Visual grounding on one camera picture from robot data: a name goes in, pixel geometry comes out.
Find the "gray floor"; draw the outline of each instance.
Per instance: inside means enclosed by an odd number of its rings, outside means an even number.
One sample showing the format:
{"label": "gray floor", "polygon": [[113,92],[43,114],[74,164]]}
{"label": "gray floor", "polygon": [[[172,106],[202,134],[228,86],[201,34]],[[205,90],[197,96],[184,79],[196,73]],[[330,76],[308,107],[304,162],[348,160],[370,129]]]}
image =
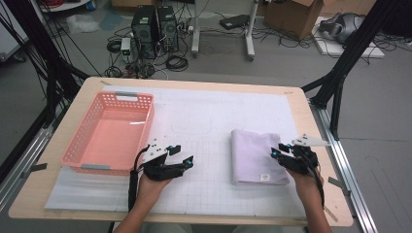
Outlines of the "gray floor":
{"label": "gray floor", "polygon": [[[83,14],[83,9],[66,14]],[[99,9],[90,13],[98,22],[110,15]],[[216,20],[207,23],[218,27]],[[117,25],[93,33],[73,35],[73,39],[101,73],[108,66],[107,38],[130,23],[120,19]],[[66,37],[75,66],[89,74],[96,72],[85,63]],[[286,48],[278,37],[254,40],[256,58],[250,62],[243,38],[223,35],[201,37],[197,58],[188,53],[185,72],[167,72],[168,80],[250,83],[263,85],[303,86],[327,74],[336,59],[320,55],[315,45],[309,49]],[[409,181],[412,134],[412,52],[402,49],[384,51],[384,59],[360,60],[345,82],[339,123],[339,136],[360,185],[378,231],[409,232],[412,228],[412,183]],[[0,66],[0,162],[13,149],[19,138],[45,106],[42,89],[29,62],[7,62]],[[153,79],[165,80],[157,72]],[[307,93],[312,97],[316,91]],[[10,219],[9,205],[0,215],[1,232],[106,232],[109,222],[39,221]],[[232,226],[194,226],[195,232],[229,232]],[[361,232],[355,223],[335,232]],[[301,232],[286,227],[285,232]]]}

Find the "lavender towel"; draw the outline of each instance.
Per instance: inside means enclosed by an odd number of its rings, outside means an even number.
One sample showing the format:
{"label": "lavender towel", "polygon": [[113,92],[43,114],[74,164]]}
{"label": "lavender towel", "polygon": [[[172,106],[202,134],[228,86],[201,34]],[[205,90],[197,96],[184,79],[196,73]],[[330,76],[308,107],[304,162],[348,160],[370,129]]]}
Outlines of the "lavender towel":
{"label": "lavender towel", "polygon": [[233,183],[287,184],[287,171],[270,157],[278,148],[279,134],[258,134],[235,129],[231,132]]}

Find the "person's right hand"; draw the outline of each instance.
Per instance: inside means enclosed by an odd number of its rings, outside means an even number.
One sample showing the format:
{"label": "person's right hand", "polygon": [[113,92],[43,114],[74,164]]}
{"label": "person's right hand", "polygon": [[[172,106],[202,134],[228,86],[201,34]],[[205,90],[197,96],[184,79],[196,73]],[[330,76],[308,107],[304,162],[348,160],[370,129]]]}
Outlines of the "person's right hand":
{"label": "person's right hand", "polygon": [[[290,169],[287,169],[287,171],[291,174],[294,182],[296,183],[296,192],[302,201],[303,206],[314,202],[319,203],[319,206],[322,206],[321,193],[318,189],[315,178],[310,175],[296,173]],[[324,178],[321,176],[321,173],[318,170],[316,170],[316,172],[318,173],[322,184],[324,184]]]}
{"label": "person's right hand", "polygon": [[136,202],[134,206],[139,206],[140,208],[150,210],[160,196],[161,191],[171,181],[172,180],[155,182],[150,180],[145,174],[143,174],[139,181],[139,189],[137,191]]}
{"label": "person's right hand", "polygon": [[[324,209],[322,207],[321,192],[314,177],[302,175],[287,169],[296,183],[296,192],[305,208],[308,221],[309,232],[330,233],[332,230],[327,222]],[[316,170],[319,179],[324,184],[321,173]]]}

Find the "forearm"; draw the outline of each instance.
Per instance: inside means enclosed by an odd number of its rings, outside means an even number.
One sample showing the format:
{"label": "forearm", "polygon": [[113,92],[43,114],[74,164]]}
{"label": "forearm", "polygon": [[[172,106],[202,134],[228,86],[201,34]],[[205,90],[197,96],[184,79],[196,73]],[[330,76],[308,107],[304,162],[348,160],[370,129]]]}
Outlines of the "forearm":
{"label": "forearm", "polygon": [[140,230],[140,226],[145,220],[146,215],[151,209],[149,208],[133,208],[127,217],[121,222],[121,224],[114,231],[115,233],[137,233]]}
{"label": "forearm", "polygon": [[329,233],[332,232],[327,222],[325,212],[321,203],[304,203],[309,232]]}

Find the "cardboard box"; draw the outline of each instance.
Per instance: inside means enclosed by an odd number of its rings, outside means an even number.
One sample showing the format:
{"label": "cardboard box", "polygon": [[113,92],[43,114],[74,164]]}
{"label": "cardboard box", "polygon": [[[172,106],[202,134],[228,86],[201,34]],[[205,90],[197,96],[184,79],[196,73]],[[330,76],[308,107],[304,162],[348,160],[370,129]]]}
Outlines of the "cardboard box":
{"label": "cardboard box", "polygon": [[157,0],[112,0],[112,6],[121,12],[134,13],[139,5],[157,6]]}
{"label": "cardboard box", "polygon": [[375,4],[376,0],[341,0],[324,7],[321,11],[323,17],[333,17],[336,13],[351,12],[361,16],[366,16]]}
{"label": "cardboard box", "polygon": [[267,6],[263,24],[283,34],[303,40],[315,26],[322,7],[335,0],[289,0],[285,3],[271,2]]}

